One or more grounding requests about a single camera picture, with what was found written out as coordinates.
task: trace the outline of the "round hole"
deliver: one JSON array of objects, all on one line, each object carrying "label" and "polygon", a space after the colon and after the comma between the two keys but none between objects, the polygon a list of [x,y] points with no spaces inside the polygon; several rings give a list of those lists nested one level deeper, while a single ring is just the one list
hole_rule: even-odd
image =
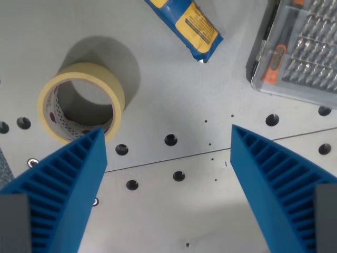
[{"label": "round hole", "polygon": [[276,114],[270,114],[266,119],[265,119],[265,123],[270,126],[270,127],[274,127],[276,126],[280,121],[279,116],[277,116]]},{"label": "round hole", "polygon": [[27,130],[31,127],[31,121],[25,117],[18,118],[16,120],[16,124],[18,125],[19,128],[23,130]]},{"label": "round hole", "polygon": [[135,180],[130,180],[126,183],[126,187],[130,190],[130,191],[134,191],[137,190],[138,188],[138,182]]},{"label": "round hole", "polygon": [[124,144],[118,144],[116,146],[116,153],[119,155],[126,155],[128,153],[128,147]]},{"label": "round hole", "polygon": [[93,207],[98,206],[99,203],[100,203],[99,199],[98,199],[98,198],[95,198],[95,199],[94,199],[94,203],[93,203]]},{"label": "round hole", "polygon": [[9,132],[9,126],[7,123],[0,121],[0,133],[5,134]]},{"label": "round hole", "polygon": [[167,135],[165,137],[164,141],[165,141],[166,145],[168,145],[168,146],[174,146],[174,145],[177,144],[178,139],[177,139],[177,137],[174,134],[169,134],[169,135]]},{"label": "round hole", "polygon": [[185,179],[185,173],[182,172],[182,171],[176,171],[174,174],[173,174],[173,179],[177,182],[181,182]]},{"label": "round hole", "polygon": [[318,109],[318,113],[320,116],[328,116],[331,113],[331,109],[328,107],[321,106]]},{"label": "round hole", "polygon": [[331,151],[331,146],[330,144],[323,144],[321,145],[319,148],[318,148],[318,152],[321,154],[321,155],[326,155],[326,154],[329,154]]},{"label": "round hole", "polygon": [[32,168],[34,165],[38,164],[38,160],[35,159],[35,158],[30,158],[28,161],[27,161],[27,164],[30,168]]}]

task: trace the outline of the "yellow label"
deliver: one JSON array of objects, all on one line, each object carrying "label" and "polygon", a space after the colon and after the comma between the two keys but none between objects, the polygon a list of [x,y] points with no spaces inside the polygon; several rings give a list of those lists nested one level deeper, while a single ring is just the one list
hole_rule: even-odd
[{"label": "yellow label", "polygon": [[150,0],[157,8],[162,8],[169,0]]},{"label": "yellow label", "polygon": [[175,27],[200,53],[208,52],[218,35],[194,2],[179,18]]}]

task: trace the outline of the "blue and yellow tube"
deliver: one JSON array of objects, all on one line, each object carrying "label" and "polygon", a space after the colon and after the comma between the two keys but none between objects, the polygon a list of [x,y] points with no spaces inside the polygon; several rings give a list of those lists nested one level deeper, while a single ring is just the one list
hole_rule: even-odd
[{"label": "blue and yellow tube", "polygon": [[223,37],[192,0],[145,0],[185,43],[197,61],[206,63]]}]

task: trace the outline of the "masking tape roll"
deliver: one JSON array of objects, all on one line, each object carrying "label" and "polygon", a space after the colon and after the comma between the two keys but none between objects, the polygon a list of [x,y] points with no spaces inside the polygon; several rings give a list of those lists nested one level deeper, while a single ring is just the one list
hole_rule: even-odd
[{"label": "masking tape roll", "polygon": [[[101,88],[110,98],[112,117],[102,125],[85,126],[68,119],[59,103],[61,84],[80,80]],[[62,143],[69,143],[98,127],[103,127],[105,140],[111,139],[121,125],[125,106],[123,89],[113,73],[93,63],[75,63],[60,71],[42,89],[38,99],[38,117],[46,131]]]}]

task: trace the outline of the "small hole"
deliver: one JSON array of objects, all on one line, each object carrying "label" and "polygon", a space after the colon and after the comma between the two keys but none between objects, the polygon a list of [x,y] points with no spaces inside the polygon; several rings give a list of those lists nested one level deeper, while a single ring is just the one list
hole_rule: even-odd
[{"label": "small hole", "polygon": [[265,123],[270,126],[270,127],[274,127],[276,126],[280,121],[279,116],[277,116],[276,114],[270,114],[266,119],[265,119]]},{"label": "small hole", "polygon": [[174,146],[177,144],[178,139],[174,134],[169,134],[165,137],[165,144],[168,146]]},{"label": "small hole", "polygon": [[328,116],[331,113],[331,109],[328,107],[321,106],[318,109],[318,113],[320,116]]},{"label": "small hole", "polygon": [[182,171],[176,171],[174,174],[173,174],[173,179],[177,182],[181,182],[185,179],[185,173],[182,172]]},{"label": "small hole", "polygon": [[100,201],[98,200],[98,198],[95,198],[94,202],[93,202],[93,207],[98,206],[99,203],[100,203]]},{"label": "small hole", "polygon": [[0,121],[0,133],[5,134],[9,132],[9,126],[7,123]]},{"label": "small hole", "polygon": [[18,125],[19,128],[23,130],[29,129],[32,125],[31,121],[25,117],[18,118],[16,124]]},{"label": "small hole", "polygon": [[30,158],[28,161],[27,161],[27,164],[30,168],[32,168],[34,165],[38,164],[38,160],[35,159],[35,158]]},{"label": "small hole", "polygon": [[124,144],[118,144],[116,146],[116,153],[119,155],[126,155],[128,153],[128,147]]},{"label": "small hole", "polygon": [[134,191],[137,190],[138,188],[138,182],[135,180],[130,180],[126,183],[126,187],[130,190],[130,191]]},{"label": "small hole", "polygon": [[323,144],[319,147],[318,149],[318,152],[321,154],[321,155],[326,155],[326,154],[329,154],[331,151],[331,146],[330,144]]}]

